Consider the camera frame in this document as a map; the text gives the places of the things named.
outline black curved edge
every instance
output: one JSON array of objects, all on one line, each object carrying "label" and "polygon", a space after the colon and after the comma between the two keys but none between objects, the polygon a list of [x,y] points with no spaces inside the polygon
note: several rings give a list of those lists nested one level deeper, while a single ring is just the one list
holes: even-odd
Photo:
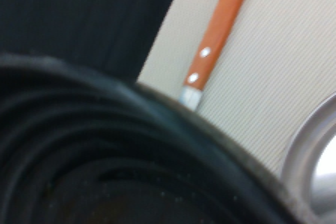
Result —
[{"label": "black curved edge", "polygon": [[50,57],[2,55],[0,71],[0,223],[317,223],[154,90]]}]

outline dark background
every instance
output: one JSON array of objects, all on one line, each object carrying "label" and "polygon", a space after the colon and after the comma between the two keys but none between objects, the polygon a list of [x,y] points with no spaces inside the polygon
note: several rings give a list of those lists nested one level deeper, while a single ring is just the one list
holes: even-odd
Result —
[{"label": "dark background", "polygon": [[134,82],[172,0],[0,0],[0,52],[49,55]]}]

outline orange strip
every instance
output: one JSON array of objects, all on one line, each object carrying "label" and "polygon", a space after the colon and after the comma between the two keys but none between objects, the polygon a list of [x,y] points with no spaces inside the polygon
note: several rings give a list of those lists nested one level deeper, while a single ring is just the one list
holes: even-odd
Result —
[{"label": "orange strip", "polygon": [[230,36],[244,0],[220,0],[185,85],[203,90]]}]

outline white dot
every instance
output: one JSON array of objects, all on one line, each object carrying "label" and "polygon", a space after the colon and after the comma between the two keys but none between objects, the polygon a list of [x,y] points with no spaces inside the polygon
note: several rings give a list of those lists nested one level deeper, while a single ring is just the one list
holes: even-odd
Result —
[{"label": "white dot", "polygon": [[199,73],[193,73],[193,75],[188,78],[188,82],[194,83],[199,80]]},{"label": "white dot", "polygon": [[209,56],[211,52],[212,52],[211,47],[206,47],[206,48],[202,50],[202,57],[206,58],[206,57]]}]

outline striped white panel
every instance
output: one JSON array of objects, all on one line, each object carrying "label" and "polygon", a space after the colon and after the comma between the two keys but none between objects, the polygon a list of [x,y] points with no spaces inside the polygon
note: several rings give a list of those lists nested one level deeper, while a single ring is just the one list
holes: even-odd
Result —
[{"label": "striped white panel", "polygon": [[[140,82],[178,98],[215,0],[176,0]],[[305,118],[336,91],[336,2],[247,0],[200,114],[278,173]]]}]

